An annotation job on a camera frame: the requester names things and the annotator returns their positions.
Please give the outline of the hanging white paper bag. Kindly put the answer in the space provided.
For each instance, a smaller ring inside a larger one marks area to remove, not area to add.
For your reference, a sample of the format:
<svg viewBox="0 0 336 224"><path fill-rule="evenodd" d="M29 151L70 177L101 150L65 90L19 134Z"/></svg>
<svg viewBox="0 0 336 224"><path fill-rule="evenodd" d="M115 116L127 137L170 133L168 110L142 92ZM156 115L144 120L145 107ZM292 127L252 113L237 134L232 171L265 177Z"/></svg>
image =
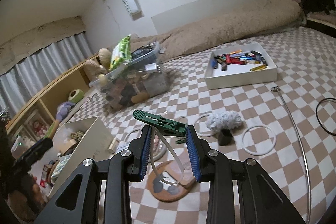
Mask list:
<svg viewBox="0 0 336 224"><path fill-rule="evenodd" d="M141 8L136 0L122 0L122 3L129 15L141 13Z"/></svg>

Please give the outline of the green plastic clip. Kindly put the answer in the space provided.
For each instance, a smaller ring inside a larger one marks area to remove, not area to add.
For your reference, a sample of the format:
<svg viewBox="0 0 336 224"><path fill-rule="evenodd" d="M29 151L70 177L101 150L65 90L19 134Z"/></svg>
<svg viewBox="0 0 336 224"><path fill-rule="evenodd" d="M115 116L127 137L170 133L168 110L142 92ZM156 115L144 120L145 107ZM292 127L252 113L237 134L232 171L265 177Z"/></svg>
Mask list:
<svg viewBox="0 0 336 224"><path fill-rule="evenodd" d="M160 115L154 115L142 110L135 110L133 117L145 124L155 127L163 136L184 137L187 131L187 125L171 119L163 118Z"/></svg>
<svg viewBox="0 0 336 224"><path fill-rule="evenodd" d="M186 142L186 138L178 138L178 139L175 141L176 144L183 144L183 143L185 143L185 142Z"/></svg>

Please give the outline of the clear plastic storage bin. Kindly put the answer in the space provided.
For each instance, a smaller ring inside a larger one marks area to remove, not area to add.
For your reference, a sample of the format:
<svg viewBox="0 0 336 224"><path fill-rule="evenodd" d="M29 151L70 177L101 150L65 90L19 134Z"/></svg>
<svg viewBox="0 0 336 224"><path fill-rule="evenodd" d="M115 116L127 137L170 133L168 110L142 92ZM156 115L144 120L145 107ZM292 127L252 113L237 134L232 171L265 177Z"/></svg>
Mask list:
<svg viewBox="0 0 336 224"><path fill-rule="evenodd" d="M153 42L135 50L131 62L97 77L89 83L113 111L144 102L169 90L166 69L159 60L161 46Z"/></svg>

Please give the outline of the purple plush toy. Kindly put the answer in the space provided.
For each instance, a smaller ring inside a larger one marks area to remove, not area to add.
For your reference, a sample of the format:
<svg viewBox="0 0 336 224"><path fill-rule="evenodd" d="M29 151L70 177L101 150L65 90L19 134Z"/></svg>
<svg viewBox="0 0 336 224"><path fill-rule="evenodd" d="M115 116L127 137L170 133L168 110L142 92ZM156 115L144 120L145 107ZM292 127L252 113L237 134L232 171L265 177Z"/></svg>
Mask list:
<svg viewBox="0 0 336 224"><path fill-rule="evenodd" d="M56 120L61 122L69 113L69 111L75 106L75 103L67 101L61 103L57 107Z"/></svg>

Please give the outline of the wooden shelf unit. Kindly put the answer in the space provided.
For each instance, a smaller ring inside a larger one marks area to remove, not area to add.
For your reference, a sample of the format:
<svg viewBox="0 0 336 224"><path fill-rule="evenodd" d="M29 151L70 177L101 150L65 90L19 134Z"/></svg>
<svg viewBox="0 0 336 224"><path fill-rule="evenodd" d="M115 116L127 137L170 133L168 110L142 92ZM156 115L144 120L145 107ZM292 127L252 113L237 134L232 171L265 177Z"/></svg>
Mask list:
<svg viewBox="0 0 336 224"><path fill-rule="evenodd" d="M68 69L31 98L6 125L9 136L16 133L34 110L37 110L42 118L51 124L55 120L57 107L68 100L70 92L80 89L85 94L88 93L91 90L90 79L84 68L84 63L82 61Z"/></svg>

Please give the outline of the beige fluffy blanket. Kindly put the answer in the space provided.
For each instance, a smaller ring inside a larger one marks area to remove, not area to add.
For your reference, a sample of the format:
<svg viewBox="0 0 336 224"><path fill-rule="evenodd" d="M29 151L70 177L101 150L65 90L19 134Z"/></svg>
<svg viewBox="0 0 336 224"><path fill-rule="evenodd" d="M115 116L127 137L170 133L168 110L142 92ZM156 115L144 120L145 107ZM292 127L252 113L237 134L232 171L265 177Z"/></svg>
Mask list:
<svg viewBox="0 0 336 224"><path fill-rule="evenodd" d="M303 19L302 8L292 0L250 2L231 12L186 24L165 34L143 38L132 35L130 48L134 51L159 42L163 49L160 60L167 61L238 39L296 27Z"/></svg>

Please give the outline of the round panda wooden coaster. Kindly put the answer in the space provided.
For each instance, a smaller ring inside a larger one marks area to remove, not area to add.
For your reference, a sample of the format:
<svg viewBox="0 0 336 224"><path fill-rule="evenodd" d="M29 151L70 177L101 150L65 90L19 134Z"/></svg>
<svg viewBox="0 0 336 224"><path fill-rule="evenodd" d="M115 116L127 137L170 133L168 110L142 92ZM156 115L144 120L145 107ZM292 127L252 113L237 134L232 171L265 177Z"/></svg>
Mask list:
<svg viewBox="0 0 336 224"><path fill-rule="evenodd" d="M162 202L174 202L186 196L196 183L196 178L191 174L191 179L187 180L186 185L169 185L162 182L157 175L151 171L147 178L147 188L154 198Z"/></svg>

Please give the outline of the white tray of lighters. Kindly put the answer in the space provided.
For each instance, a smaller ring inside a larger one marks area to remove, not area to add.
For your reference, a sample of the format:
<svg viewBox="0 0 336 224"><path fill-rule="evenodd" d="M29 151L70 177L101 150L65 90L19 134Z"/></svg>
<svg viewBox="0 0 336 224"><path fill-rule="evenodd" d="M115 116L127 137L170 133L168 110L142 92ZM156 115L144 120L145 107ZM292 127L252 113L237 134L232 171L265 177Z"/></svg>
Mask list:
<svg viewBox="0 0 336 224"><path fill-rule="evenodd" d="M212 51L205 70L205 82L209 89L269 83L276 80L277 67L266 50L257 42Z"/></svg>

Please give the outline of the beige knitted plush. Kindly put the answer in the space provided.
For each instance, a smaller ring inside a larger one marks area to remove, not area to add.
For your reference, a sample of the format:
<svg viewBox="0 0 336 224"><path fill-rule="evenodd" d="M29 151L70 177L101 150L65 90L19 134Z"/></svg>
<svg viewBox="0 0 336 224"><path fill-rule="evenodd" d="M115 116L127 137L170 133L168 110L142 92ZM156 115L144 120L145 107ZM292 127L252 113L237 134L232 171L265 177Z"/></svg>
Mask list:
<svg viewBox="0 0 336 224"><path fill-rule="evenodd" d="M90 81L95 80L99 75L105 75L109 72L112 53L107 48L101 48L98 51L98 57L87 60L84 63L84 72Z"/></svg>

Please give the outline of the white cardboard storage box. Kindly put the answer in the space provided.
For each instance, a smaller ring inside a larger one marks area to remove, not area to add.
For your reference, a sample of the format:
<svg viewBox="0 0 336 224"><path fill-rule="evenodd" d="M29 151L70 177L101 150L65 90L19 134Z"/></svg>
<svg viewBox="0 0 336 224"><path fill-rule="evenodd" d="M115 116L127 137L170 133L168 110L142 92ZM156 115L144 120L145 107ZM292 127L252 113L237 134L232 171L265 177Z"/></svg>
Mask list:
<svg viewBox="0 0 336 224"><path fill-rule="evenodd" d="M57 192L83 160L91 158L94 161L100 161L108 159L112 155L109 149L113 141L112 134L100 117L91 117L62 125L53 138L53 147L45 154L44 162L48 163L51 160L56 160L57 154L65 149L68 141L71 140L71 134L78 131L83 132L84 135L53 183L47 195L48 198L51 198Z"/></svg>

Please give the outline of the small cream cosmetic box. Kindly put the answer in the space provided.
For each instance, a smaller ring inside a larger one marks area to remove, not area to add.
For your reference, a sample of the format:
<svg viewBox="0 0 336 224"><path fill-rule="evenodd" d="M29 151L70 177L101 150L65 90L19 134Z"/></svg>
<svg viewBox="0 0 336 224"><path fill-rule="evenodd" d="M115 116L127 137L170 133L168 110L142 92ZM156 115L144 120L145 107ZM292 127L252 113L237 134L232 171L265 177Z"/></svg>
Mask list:
<svg viewBox="0 0 336 224"><path fill-rule="evenodd" d="M120 143L118 138L114 138L108 147L108 152L114 154L117 151L117 147Z"/></svg>

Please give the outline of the white tape roll with charms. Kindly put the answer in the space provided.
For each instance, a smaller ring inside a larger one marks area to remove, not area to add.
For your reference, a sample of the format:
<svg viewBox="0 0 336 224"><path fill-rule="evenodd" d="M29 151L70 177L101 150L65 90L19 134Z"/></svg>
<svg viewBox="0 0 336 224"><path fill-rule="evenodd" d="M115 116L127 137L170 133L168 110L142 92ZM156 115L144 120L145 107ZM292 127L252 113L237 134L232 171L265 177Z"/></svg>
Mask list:
<svg viewBox="0 0 336 224"><path fill-rule="evenodd" d="M159 139L157 135L154 137L154 146L153 146L153 161L158 161L161 159L167 151L165 144Z"/></svg>

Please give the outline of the avocado plush toy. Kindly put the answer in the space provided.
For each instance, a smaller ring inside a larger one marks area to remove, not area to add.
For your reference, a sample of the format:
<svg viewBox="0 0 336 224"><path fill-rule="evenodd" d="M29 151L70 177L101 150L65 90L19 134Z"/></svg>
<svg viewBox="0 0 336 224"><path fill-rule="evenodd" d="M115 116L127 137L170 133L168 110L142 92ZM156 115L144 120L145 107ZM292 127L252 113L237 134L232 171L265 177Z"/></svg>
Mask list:
<svg viewBox="0 0 336 224"><path fill-rule="evenodd" d="M83 98L84 98L84 92L81 89L75 89L72 92L70 92L68 96L68 101L77 104Z"/></svg>

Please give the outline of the green wet wipes pack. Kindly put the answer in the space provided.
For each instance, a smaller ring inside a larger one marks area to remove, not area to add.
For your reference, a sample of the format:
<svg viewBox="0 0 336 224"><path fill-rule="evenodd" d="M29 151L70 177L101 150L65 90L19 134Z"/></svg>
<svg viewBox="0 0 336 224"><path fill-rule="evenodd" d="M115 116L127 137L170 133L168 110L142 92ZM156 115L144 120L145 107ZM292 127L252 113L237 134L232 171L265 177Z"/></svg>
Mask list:
<svg viewBox="0 0 336 224"><path fill-rule="evenodd" d="M109 71L113 71L121 64L127 64L131 61L130 37L131 35L122 38L114 47L110 59Z"/></svg>

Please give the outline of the grey curtain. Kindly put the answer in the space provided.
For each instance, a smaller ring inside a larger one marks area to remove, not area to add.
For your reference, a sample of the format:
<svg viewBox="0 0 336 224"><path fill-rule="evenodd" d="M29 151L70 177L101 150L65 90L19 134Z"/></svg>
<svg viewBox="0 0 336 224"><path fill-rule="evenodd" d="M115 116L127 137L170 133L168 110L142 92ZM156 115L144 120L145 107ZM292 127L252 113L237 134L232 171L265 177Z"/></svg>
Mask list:
<svg viewBox="0 0 336 224"><path fill-rule="evenodd" d="M82 32L21 60L1 75L1 110L15 116L46 85L92 55L85 32Z"/></svg>

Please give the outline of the small black cube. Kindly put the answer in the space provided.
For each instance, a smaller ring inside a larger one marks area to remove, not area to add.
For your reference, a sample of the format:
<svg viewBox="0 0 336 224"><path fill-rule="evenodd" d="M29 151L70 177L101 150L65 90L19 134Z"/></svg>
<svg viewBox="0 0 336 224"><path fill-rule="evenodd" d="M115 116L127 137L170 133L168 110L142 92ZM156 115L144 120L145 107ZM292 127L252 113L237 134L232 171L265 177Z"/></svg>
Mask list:
<svg viewBox="0 0 336 224"><path fill-rule="evenodd" d="M222 129L220 133L218 133L218 144L220 146L229 145L232 142L232 139L233 136L228 129Z"/></svg>

